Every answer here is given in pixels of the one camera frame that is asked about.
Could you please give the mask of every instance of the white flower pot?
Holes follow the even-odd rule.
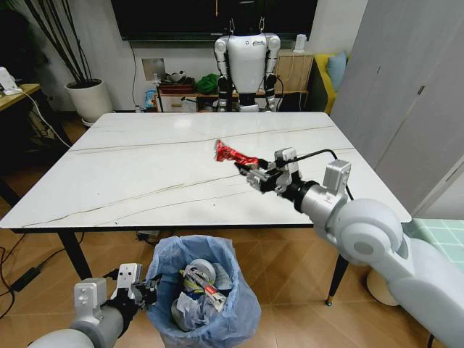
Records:
[[[76,82],[65,88],[84,125],[90,127],[100,116],[113,111],[107,88],[102,80],[94,78],[94,86],[81,88]]]

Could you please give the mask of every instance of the black tv screen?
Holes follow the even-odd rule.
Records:
[[[281,40],[297,34],[309,37],[317,0],[257,0],[265,14],[266,33]],[[234,0],[112,0],[123,40],[212,41],[229,34],[229,18],[238,6]]]

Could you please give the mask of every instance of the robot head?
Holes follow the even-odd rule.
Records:
[[[261,33],[260,23],[264,13],[263,7],[258,4],[261,1],[238,0],[232,2],[233,34],[235,36],[250,36]]]

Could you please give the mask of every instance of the trash can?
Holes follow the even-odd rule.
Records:
[[[179,270],[195,259],[220,263],[231,277],[232,290],[225,307],[208,325],[184,332],[175,324],[171,304],[179,297],[183,284]],[[148,311],[167,348],[229,348],[250,339],[256,333],[261,308],[245,282],[232,242],[211,236],[170,237],[154,249],[146,278],[162,274],[157,288],[157,303]]]

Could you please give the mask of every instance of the black table leg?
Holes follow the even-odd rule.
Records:
[[[345,271],[347,270],[347,267],[348,267],[348,261],[346,261],[339,254],[339,258],[336,259],[335,270],[333,270],[332,283],[331,283],[331,288],[328,291],[326,305],[328,306],[332,305],[332,299],[335,296],[336,290],[339,288],[340,282],[343,278],[343,275],[345,274]]]
[[[36,99],[38,107],[41,108],[41,114],[46,122],[50,124],[51,127],[59,134],[61,139],[65,141],[69,146],[71,146],[71,140],[67,137],[67,134],[59,121],[57,114],[53,109],[50,107],[49,102],[46,100],[45,94],[42,90],[38,90],[33,94],[33,97]]]
[[[9,187],[3,178],[0,178],[0,196],[12,207],[20,201],[20,197]]]
[[[80,279],[92,278],[90,267],[88,266],[84,253],[82,253],[82,249],[80,248],[75,234],[73,232],[63,231],[58,232],[58,236],[61,239],[61,242],[66,249],[67,256],[69,256]]]

